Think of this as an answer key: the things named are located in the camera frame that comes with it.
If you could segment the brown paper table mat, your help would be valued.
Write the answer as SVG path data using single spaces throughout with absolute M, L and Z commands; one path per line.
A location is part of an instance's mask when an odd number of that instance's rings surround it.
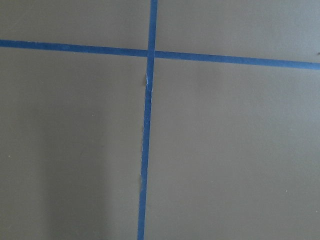
M 317 0 L 3 0 L 3 240 L 317 240 Z

